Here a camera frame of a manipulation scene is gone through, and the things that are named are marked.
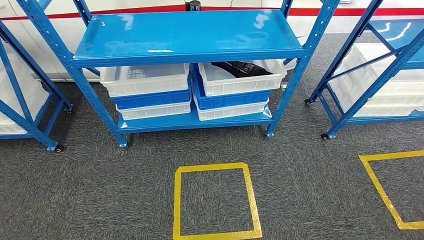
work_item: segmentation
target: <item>plastic storage bin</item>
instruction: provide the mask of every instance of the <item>plastic storage bin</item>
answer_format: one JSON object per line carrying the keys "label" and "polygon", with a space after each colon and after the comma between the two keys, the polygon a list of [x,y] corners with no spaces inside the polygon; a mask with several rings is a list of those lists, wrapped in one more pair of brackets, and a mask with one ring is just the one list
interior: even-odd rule
{"label": "plastic storage bin", "polygon": [[177,115],[177,114],[188,114],[191,112],[190,103],[191,95],[189,101],[172,103],[172,104],[163,104],[155,106],[145,106],[129,109],[118,109],[116,110],[122,114],[124,120],[134,120],[134,119],[145,119],[145,118],[154,118],[168,115]]}
{"label": "plastic storage bin", "polygon": [[[389,53],[389,50],[383,43],[355,43],[350,53],[344,58],[340,66],[341,69],[338,69],[337,72],[342,72],[342,69],[351,69],[387,53]],[[350,72],[348,75],[355,81],[356,88],[359,88],[363,93],[395,59],[395,56],[389,56],[383,60]],[[423,90],[424,69],[412,69],[401,70],[396,76],[391,78],[378,93],[381,95],[399,95],[399,93],[402,92],[405,97],[408,97],[409,94],[422,93]]]}
{"label": "plastic storage bin", "polygon": [[[349,79],[349,75],[340,77]],[[349,110],[359,97],[352,96],[350,89],[344,84],[335,84],[337,81],[330,81],[329,85],[340,103],[344,112]],[[424,94],[410,95],[405,98],[403,95],[383,95],[376,93],[354,117],[389,117],[408,116],[412,111],[424,106]]]}
{"label": "plastic storage bin", "polygon": [[100,71],[100,83],[110,97],[185,90],[189,67],[189,64],[105,67]]}
{"label": "plastic storage bin", "polygon": [[[388,52],[382,43],[355,43],[335,75]],[[346,112],[359,99],[394,59],[394,56],[387,57],[329,81],[343,111]],[[402,70],[354,116],[407,116],[420,106],[424,106],[424,70]]]}
{"label": "plastic storage bin", "polygon": [[196,96],[197,107],[199,110],[262,103],[268,100],[268,96],[272,92],[272,90],[265,90],[221,96],[206,96],[202,76],[199,73],[199,67],[197,64],[190,65],[190,76],[192,79],[193,94]]}
{"label": "plastic storage bin", "polygon": [[116,108],[119,110],[183,103],[190,100],[191,94],[190,78],[187,77],[186,81],[188,81],[188,88],[185,90],[117,96],[111,97],[111,99],[116,103]]}
{"label": "plastic storage bin", "polygon": [[198,101],[194,97],[194,102],[197,108],[197,115],[200,121],[214,120],[214,119],[223,119],[236,117],[241,115],[256,114],[262,113],[265,106],[269,100],[264,102],[256,102],[250,104],[236,105],[236,106],[226,106],[213,109],[200,110],[198,106]]}
{"label": "plastic storage bin", "polygon": [[[7,55],[14,69],[17,82],[26,101],[32,120],[35,120],[41,107],[46,103],[49,93],[44,90],[42,84],[35,80],[26,64],[16,55]],[[0,99],[10,106],[19,115],[24,117],[24,112],[13,90],[9,76],[0,62]],[[10,118],[0,112],[0,134],[25,134],[26,130],[13,122]]]}
{"label": "plastic storage bin", "polygon": [[236,78],[229,72],[217,66],[213,66],[210,62],[199,63],[198,67],[203,79],[205,95],[207,97],[212,97],[278,89],[281,80],[287,75],[286,68],[281,59],[244,62],[256,64],[274,74]]}

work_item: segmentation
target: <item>blue metal shelf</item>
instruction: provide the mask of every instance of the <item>blue metal shelf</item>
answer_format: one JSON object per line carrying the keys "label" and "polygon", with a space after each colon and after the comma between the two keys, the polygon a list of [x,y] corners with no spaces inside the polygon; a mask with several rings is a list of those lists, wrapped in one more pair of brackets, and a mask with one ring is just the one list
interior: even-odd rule
{"label": "blue metal shelf", "polygon": [[[371,30],[390,51],[407,46],[424,29],[424,19],[392,19],[369,21]],[[424,68],[424,48],[421,48],[402,69]]]}
{"label": "blue metal shelf", "polygon": [[[42,11],[40,6],[36,1],[32,2],[34,7],[37,8],[38,11]],[[46,75],[46,73],[41,69],[41,67],[34,61],[34,59],[30,56],[30,54],[25,50],[25,48],[19,43],[19,41],[13,36],[13,34],[9,31],[9,29],[0,21],[0,38],[7,44],[9,44],[16,53],[25,61],[25,63],[31,68],[31,70],[39,77],[40,81],[43,83],[44,87],[47,89],[49,95],[38,111],[37,116],[35,116],[35,120],[33,120],[33,116],[31,116],[31,112],[28,108],[27,102],[24,98],[24,94],[21,90],[21,86],[19,80],[15,75],[15,70],[19,71],[20,69],[14,69],[6,50],[3,46],[3,43],[0,42],[0,59],[4,65],[5,71],[9,78],[10,84],[12,85],[14,94],[19,102],[20,108],[23,111],[23,116],[18,114],[15,110],[13,110],[9,105],[3,102],[0,99],[0,112],[2,112],[5,116],[7,116],[10,120],[15,122],[18,126],[27,131],[25,134],[0,134],[0,139],[25,139],[25,138],[35,138],[44,144],[47,147],[48,151],[63,151],[64,147],[58,145],[57,142],[53,141],[49,138],[49,133],[52,130],[52,127],[55,123],[55,120],[60,111],[63,108],[71,113],[72,112],[72,103],[63,95],[63,93],[58,89],[57,86],[54,85],[52,80]],[[53,113],[51,114],[47,125],[44,128],[44,131],[38,129],[38,125],[46,113],[46,109],[49,103],[52,101],[52,98],[57,99],[57,103]]]}
{"label": "blue metal shelf", "polygon": [[93,15],[78,68],[300,58],[279,9]]}
{"label": "blue metal shelf", "polygon": [[[321,134],[321,138],[324,140],[334,138],[336,133],[345,125],[424,120],[424,112],[417,110],[413,111],[408,116],[354,117],[354,115],[367,103],[367,101],[372,98],[391,78],[396,76],[399,71],[406,69],[424,69],[424,19],[371,21],[371,18],[382,2],[383,0],[371,0],[360,20],[353,28],[352,33],[341,47],[339,53],[325,72],[321,81],[319,81],[318,86],[309,98],[305,100],[305,103],[308,105],[316,102],[317,99],[320,99],[324,110],[331,121],[331,128],[326,133]],[[336,69],[342,64],[343,59],[349,53],[357,38],[367,28],[371,30],[381,42],[383,42],[383,44],[389,49],[389,53],[364,62],[344,72],[335,74]],[[364,91],[364,93],[349,109],[343,111],[338,97],[329,85],[329,81],[392,55],[396,56],[396,59],[387,67],[386,70],[383,71],[383,73],[371,84],[371,86]],[[338,118],[335,117],[330,106],[323,97],[323,91],[325,89],[329,91],[331,98],[340,111],[340,117]]]}
{"label": "blue metal shelf", "polygon": [[[49,18],[34,1],[16,0],[87,98],[120,147],[124,133],[267,124],[274,130],[289,103],[340,0],[325,0],[306,44],[301,46],[287,23],[293,0],[281,9],[160,12],[91,15],[84,0],[73,0],[87,30],[71,54]],[[297,59],[297,66],[271,115],[251,114],[200,121],[190,114],[116,123],[81,68],[175,63]]]}
{"label": "blue metal shelf", "polygon": [[194,101],[191,102],[191,112],[170,116],[160,116],[153,118],[142,118],[135,120],[124,120],[121,115],[118,118],[118,132],[146,133],[157,131],[169,131],[180,129],[205,129],[236,126],[253,126],[271,124],[273,119],[268,105],[261,113],[249,115],[226,117],[208,121],[200,121],[198,111]]}

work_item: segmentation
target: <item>red stripe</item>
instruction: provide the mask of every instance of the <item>red stripe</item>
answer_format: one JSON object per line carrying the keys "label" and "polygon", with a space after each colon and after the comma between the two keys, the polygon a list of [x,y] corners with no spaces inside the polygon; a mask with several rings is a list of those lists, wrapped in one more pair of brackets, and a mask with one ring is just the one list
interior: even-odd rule
{"label": "red stripe", "polygon": [[[134,14],[134,13],[155,13],[155,12],[180,12],[186,9],[185,5],[170,5],[170,6],[152,6],[152,7],[135,7],[113,10],[92,11],[91,14]],[[263,9],[253,7],[215,7],[203,6],[203,10],[218,11],[218,10],[243,10],[243,9]],[[361,16],[364,13],[364,8],[339,8],[336,9],[334,16]],[[320,8],[292,8],[290,16],[317,16]],[[375,16],[420,16],[424,15],[424,8],[380,8],[375,13]],[[49,19],[70,19],[79,18],[77,12],[50,14]],[[24,20],[27,16],[10,16],[1,17],[0,20]]]}

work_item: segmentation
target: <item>white plastic bin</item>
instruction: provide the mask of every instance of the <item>white plastic bin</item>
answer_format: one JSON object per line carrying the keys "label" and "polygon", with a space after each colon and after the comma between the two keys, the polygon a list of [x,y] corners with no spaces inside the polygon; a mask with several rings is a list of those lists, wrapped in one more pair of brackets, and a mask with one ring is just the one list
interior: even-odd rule
{"label": "white plastic bin", "polygon": [[268,101],[264,101],[264,102],[256,102],[256,103],[250,103],[250,104],[200,110],[198,107],[197,99],[196,97],[194,97],[194,102],[197,108],[197,115],[200,121],[223,119],[223,118],[230,118],[230,117],[236,117],[241,115],[262,113],[264,111],[265,106],[268,104],[269,101],[270,100],[268,99]]}
{"label": "white plastic bin", "polygon": [[[334,74],[342,73],[388,52],[382,43],[355,43]],[[328,84],[345,112],[394,59],[394,56],[385,58],[329,81]],[[423,105],[424,70],[402,70],[370,98],[355,117],[407,116]]]}
{"label": "white plastic bin", "polygon": [[192,100],[190,97],[190,101],[187,101],[187,102],[128,108],[128,109],[116,108],[116,110],[122,114],[122,118],[124,120],[146,119],[146,118],[154,118],[154,117],[161,117],[161,116],[168,116],[168,115],[188,114],[192,110],[190,107],[191,101]]}
{"label": "white plastic bin", "polygon": [[[349,79],[348,75],[331,80],[329,85],[334,91],[341,108],[348,111],[359,97],[354,97],[349,88],[344,84],[337,84],[339,79]],[[376,93],[354,117],[388,117],[388,116],[408,116],[412,111],[424,105],[424,92],[417,95],[383,95]]]}
{"label": "white plastic bin", "polygon": [[[15,92],[12,92],[13,96],[8,101],[4,101],[9,107],[15,110],[19,115],[24,117],[21,105],[15,96]],[[34,88],[31,93],[23,93],[26,105],[28,106],[29,112],[31,113],[32,120],[35,121],[38,113],[42,106],[46,103],[49,93],[46,92],[41,85],[39,88]],[[0,112],[0,135],[1,134],[26,134],[27,131],[21,128],[18,124],[8,118],[6,115]]]}
{"label": "white plastic bin", "polygon": [[[35,80],[26,64],[16,55],[7,55],[13,67],[17,82],[23,94],[23,98],[35,120],[41,107],[46,103],[49,93],[44,90],[42,84]],[[9,76],[0,61],[0,99],[24,117],[24,112],[9,80]],[[25,134],[26,131],[0,112],[0,134]]]}
{"label": "white plastic bin", "polygon": [[282,59],[244,62],[258,65],[273,74],[236,78],[224,69],[213,66],[210,62],[199,63],[199,71],[206,96],[211,97],[278,89],[281,80],[287,75]]}
{"label": "white plastic bin", "polygon": [[189,70],[189,64],[105,67],[100,83],[110,97],[185,90]]}
{"label": "white plastic bin", "polygon": [[[389,53],[389,49],[383,43],[355,43],[350,53],[344,58],[340,68],[345,70],[351,69],[387,53]],[[365,92],[395,59],[395,56],[389,56],[350,72],[348,75],[357,85],[359,84],[358,88],[361,87],[362,92]],[[403,92],[407,97],[409,94],[422,93],[423,90],[424,69],[412,69],[401,70],[378,93],[381,95],[398,95],[399,92]]]}

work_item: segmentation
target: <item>yellow tape square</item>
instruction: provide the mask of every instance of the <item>yellow tape square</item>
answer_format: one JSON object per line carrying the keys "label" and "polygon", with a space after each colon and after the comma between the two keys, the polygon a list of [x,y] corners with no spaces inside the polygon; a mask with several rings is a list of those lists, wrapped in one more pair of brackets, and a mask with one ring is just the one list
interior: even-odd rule
{"label": "yellow tape square", "polygon": [[384,154],[375,154],[375,155],[358,155],[361,160],[363,166],[365,167],[366,172],[372,180],[375,188],[378,191],[381,199],[383,200],[385,206],[391,213],[396,222],[396,225],[401,230],[421,230],[424,229],[424,221],[402,221],[399,216],[398,211],[396,211],[395,207],[384,191],[382,185],[380,184],[377,176],[374,174],[373,169],[371,168],[369,162],[370,161],[380,161],[380,160],[389,160],[389,159],[402,159],[402,158],[412,158],[412,157],[422,157],[424,156],[424,150],[420,151],[406,151],[406,152],[396,152],[396,153],[384,153]]}
{"label": "yellow tape square", "polygon": [[[181,236],[181,174],[229,169],[243,170],[244,182],[247,189],[247,198],[252,216],[253,230]],[[259,222],[258,207],[256,206],[255,194],[253,192],[251,174],[249,172],[248,165],[243,162],[180,166],[175,172],[173,215],[173,240],[241,240],[262,238],[261,223]]]}

